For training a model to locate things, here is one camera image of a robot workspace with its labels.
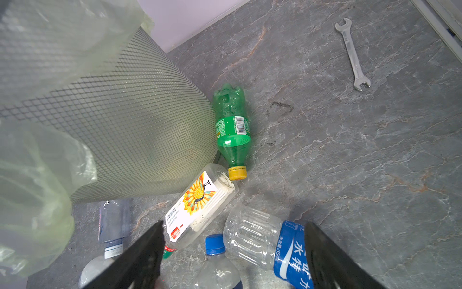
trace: green label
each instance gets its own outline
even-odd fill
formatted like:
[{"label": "green label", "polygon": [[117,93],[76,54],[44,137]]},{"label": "green label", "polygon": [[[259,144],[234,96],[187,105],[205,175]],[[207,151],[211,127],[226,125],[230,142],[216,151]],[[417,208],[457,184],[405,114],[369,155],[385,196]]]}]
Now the green label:
[{"label": "green label", "polygon": [[250,141],[249,122],[244,117],[225,117],[215,124],[217,145],[237,147]]}]

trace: bottle cap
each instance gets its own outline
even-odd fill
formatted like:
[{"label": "bottle cap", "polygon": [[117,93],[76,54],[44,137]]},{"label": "bottle cap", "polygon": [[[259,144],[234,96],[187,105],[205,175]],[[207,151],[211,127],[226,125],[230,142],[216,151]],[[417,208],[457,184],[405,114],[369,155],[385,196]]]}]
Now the bottle cap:
[{"label": "bottle cap", "polygon": [[225,249],[225,244],[223,242],[223,234],[213,234],[205,238],[205,249],[207,255],[218,255],[223,254]]},{"label": "bottle cap", "polygon": [[228,169],[228,174],[231,181],[238,181],[247,178],[246,166],[233,166]]}]

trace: silver wrench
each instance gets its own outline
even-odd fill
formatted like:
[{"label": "silver wrench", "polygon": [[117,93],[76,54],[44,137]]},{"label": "silver wrench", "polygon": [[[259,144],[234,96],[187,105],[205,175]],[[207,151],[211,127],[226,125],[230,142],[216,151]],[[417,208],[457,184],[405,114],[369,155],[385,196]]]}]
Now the silver wrench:
[{"label": "silver wrench", "polygon": [[360,87],[361,84],[366,84],[368,87],[371,86],[371,81],[364,76],[363,71],[361,70],[361,65],[359,64],[358,55],[356,54],[356,49],[354,48],[353,39],[351,39],[350,27],[351,20],[344,18],[345,24],[340,26],[338,23],[335,23],[335,29],[343,35],[343,40],[345,41],[346,50],[348,56],[350,57],[351,66],[354,73],[354,88],[359,91],[363,91]]}]

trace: metal mesh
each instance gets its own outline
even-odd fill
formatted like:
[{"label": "metal mesh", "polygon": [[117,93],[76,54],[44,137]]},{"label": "metal mesh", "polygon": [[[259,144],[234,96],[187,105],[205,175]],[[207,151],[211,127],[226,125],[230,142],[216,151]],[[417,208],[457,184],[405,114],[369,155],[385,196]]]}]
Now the metal mesh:
[{"label": "metal mesh", "polygon": [[141,28],[115,67],[0,114],[54,126],[92,150],[98,181],[73,201],[181,192],[216,154],[212,105]]}]

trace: green plastic bottle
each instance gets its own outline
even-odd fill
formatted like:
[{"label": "green plastic bottle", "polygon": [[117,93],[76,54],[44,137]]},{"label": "green plastic bottle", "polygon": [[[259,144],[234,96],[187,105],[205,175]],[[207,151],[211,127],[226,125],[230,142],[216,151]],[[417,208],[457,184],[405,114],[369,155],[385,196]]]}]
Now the green plastic bottle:
[{"label": "green plastic bottle", "polygon": [[245,109],[245,96],[240,87],[225,83],[213,93],[215,132],[218,150],[228,161],[230,180],[247,177],[245,159],[251,146],[249,122]]}]

